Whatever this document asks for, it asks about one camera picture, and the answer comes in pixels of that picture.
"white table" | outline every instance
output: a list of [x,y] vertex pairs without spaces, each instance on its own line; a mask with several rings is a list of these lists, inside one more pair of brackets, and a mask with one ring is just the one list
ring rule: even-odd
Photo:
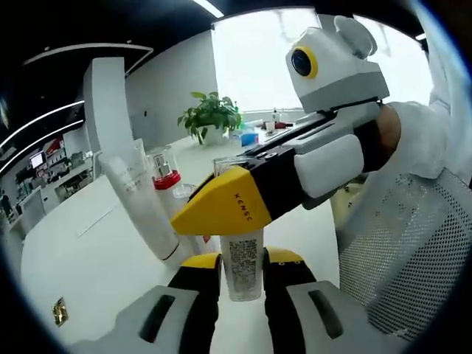
[[[182,179],[199,184],[212,159],[233,156],[235,144],[173,144]],[[301,207],[265,228],[265,244],[301,254],[318,280],[339,283],[338,255],[329,202]],[[114,327],[115,316],[146,291],[173,276],[147,248],[103,176],[49,213],[25,240],[21,281],[40,318],[64,344],[95,340]],[[222,274],[220,315],[212,353],[272,353],[264,296],[231,302]],[[53,324],[52,305],[64,297],[69,320]]]

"bottle label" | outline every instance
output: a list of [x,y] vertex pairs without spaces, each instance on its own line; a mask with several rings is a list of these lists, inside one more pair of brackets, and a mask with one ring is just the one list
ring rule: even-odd
[[235,291],[247,291],[255,287],[257,240],[232,241],[229,243],[229,253]]

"white tube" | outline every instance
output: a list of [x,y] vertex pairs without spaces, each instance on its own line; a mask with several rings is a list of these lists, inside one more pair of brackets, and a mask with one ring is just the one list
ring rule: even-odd
[[173,233],[155,197],[142,140],[113,156],[102,154],[100,165],[128,216],[150,250],[166,266],[178,268],[189,256]]
[[264,230],[220,236],[224,273],[232,301],[257,299],[263,283]]

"black ceiling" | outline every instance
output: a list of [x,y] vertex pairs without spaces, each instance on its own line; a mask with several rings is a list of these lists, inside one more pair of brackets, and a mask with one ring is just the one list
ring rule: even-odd
[[[397,1],[348,0],[210,0],[223,14],[236,15],[269,7],[314,6],[318,13],[366,17],[415,36],[417,19]],[[11,1],[0,12],[0,102],[9,127],[0,124],[0,141],[32,119],[73,103],[82,96],[83,75],[92,58],[124,56],[130,68],[144,53],[129,49],[81,49],[50,55],[28,65],[43,52],[74,44],[116,43],[148,46],[153,54],[211,27],[215,18],[191,0]],[[61,126],[83,118],[75,106],[25,129],[5,145],[20,150]]]

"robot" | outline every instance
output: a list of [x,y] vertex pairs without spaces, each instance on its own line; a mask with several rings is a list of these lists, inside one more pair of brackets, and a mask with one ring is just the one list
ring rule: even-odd
[[[377,49],[375,40],[351,18],[337,16],[335,26],[336,33],[308,28],[286,56],[309,122],[246,151],[247,164],[210,176],[172,220],[178,233],[258,230],[300,204],[319,205],[352,178],[383,164],[375,118],[389,90],[378,64],[366,60]],[[280,171],[287,188],[274,195],[277,181],[271,177]],[[235,195],[244,201],[244,212]],[[208,353],[220,279],[220,254],[191,257],[167,287],[154,288],[121,312],[112,332],[72,351]],[[353,298],[329,282],[317,282],[298,254],[267,247],[263,279],[275,353],[399,353],[406,345],[371,326]]]

